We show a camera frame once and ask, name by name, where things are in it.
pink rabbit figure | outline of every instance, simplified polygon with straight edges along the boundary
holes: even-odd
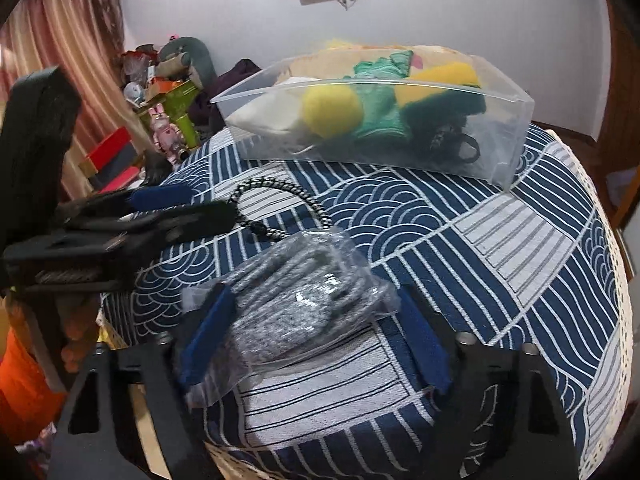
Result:
[[[178,166],[189,156],[180,128],[171,122],[161,104],[151,107],[149,115],[151,115],[151,129],[154,132],[156,148],[164,153],[170,163]]]

blue gripper pad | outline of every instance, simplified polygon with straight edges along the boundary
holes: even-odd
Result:
[[[404,287],[398,289],[400,312],[396,318],[404,331],[418,371],[427,384],[432,384],[445,394],[452,383],[449,354],[440,344],[438,336],[415,304],[414,298]]]
[[[191,203],[193,189],[187,184],[139,187],[129,197],[129,205],[136,211],[155,211]]]
[[[185,389],[202,382],[214,352],[236,318],[236,297],[228,286],[225,285],[214,298],[208,296],[207,300],[212,301],[213,306],[180,354],[179,381]]]

tablecloth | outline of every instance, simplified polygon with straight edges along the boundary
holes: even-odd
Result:
[[[631,310],[622,261],[593,184],[553,132],[530,127],[509,192],[470,178],[364,164],[242,160],[228,130],[167,183],[194,203],[226,198],[255,176],[290,180],[318,198],[373,271],[415,283],[456,330],[484,344],[542,350],[586,478],[620,423],[628,391]],[[242,198],[252,219],[288,232],[316,227],[283,192]],[[170,248],[140,272],[133,294],[103,298],[126,344],[175,326],[180,290],[221,276],[270,246],[248,230]],[[461,474],[472,472],[495,389]],[[278,478],[399,478],[428,440],[433,387],[418,373],[395,318],[286,370],[254,375],[193,416],[219,454]]]

clear plastic bin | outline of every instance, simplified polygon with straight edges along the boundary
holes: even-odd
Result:
[[[465,63],[479,88],[361,78],[349,74],[351,63],[406,51],[329,50],[276,63],[211,102],[242,158],[398,166],[480,178],[509,189],[533,99],[481,57],[428,49],[414,50],[421,59],[412,75]]]

rabbit ears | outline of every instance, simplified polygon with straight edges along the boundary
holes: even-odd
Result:
[[[164,114],[164,107],[162,106],[162,104],[157,104],[156,106],[152,106],[151,108],[149,108],[149,114],[150,115]]]

